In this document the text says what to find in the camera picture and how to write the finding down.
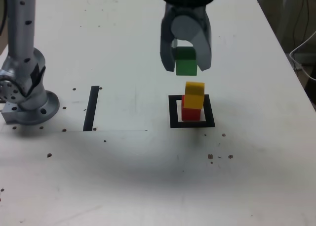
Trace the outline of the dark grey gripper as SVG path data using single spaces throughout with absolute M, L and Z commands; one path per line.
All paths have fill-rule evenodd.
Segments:
M 160 58 L 166 71 L 174 72 L 175 69 L 174 39 L 193 45 L 201 71 L 211 67 L 211 27 L 206 6 L 184 7 L 166 3 L 160 34 Z

